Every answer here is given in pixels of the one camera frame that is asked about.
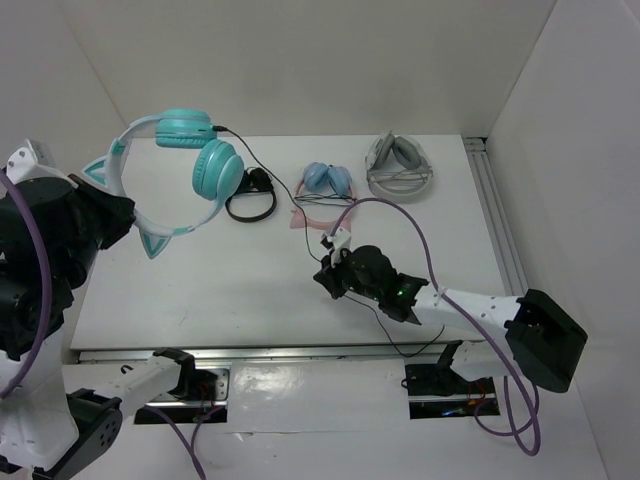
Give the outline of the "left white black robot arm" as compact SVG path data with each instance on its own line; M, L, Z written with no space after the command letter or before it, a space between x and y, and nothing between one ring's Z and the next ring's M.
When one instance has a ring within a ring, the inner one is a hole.
M134 204L76 176L3 177L2 184L1 469L70 479L105 454L123 421L149 401L193 394L195 360L162 348L104 386L68 392L64 313L97 254L128 234Z

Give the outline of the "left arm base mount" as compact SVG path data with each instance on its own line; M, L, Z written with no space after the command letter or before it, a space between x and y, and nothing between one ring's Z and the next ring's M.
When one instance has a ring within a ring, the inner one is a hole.
M228 365L197 365L184 393L162 393L146 406L156 408L177 425L226 423L231 371Z

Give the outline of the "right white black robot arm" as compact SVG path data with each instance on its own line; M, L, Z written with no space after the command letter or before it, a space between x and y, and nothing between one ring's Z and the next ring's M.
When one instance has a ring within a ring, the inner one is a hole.
M588 340L586 331L541 290L487 296L437 288L424 278L397 271L372 245L326 255L313 279L332 298L362 296L400 323L479 334L481 342L460 340L441 356L436 379L448 392L479 378L515 373L536 387L565 393Z

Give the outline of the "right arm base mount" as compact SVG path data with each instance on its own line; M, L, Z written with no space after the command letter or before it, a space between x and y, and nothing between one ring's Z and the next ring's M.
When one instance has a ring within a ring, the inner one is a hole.
M499 416L495 383L491 378L467 381L436 364L406 364L401 386L407 391L412 420Z

